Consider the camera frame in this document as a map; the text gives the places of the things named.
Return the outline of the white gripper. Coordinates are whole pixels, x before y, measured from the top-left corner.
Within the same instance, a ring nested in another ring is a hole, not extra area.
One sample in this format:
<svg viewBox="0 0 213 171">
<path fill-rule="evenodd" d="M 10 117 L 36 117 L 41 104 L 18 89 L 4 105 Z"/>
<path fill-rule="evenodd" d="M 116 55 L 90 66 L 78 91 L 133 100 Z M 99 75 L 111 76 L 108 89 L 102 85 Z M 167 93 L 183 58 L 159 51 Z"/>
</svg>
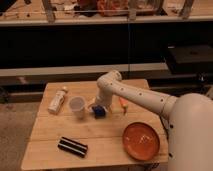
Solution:
<svg viewBox="0 0 213 171">
<path fill-rule="evenodd" d="M 112 111 L 110 105 L 112 104 L 112 97 L 113 94 L 111 92 L 100 89 L 95 97 L 95 102 L 91 102 L 88 104 L 88 109 L 91 109 L 97 104 L 105 107 L 106 114 L 111 115 Z"/>
</svg>

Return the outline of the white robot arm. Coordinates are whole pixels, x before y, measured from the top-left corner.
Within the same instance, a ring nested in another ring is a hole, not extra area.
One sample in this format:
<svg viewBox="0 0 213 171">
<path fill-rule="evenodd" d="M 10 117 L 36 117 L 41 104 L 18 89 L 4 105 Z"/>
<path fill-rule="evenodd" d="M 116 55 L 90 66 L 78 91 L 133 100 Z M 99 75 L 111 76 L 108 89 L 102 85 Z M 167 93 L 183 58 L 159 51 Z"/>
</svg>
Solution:
<svg viewBox="0 0 213 171">
<path fill-rule="evenodd" d="M 137 88 L 112 70 L 97 79 L 94 105 L 109 107 L 117 95 L 169 122 L 168 171 L 213 170 L 213 100 L 188 93 L 180 97 Z"/>
</svg>

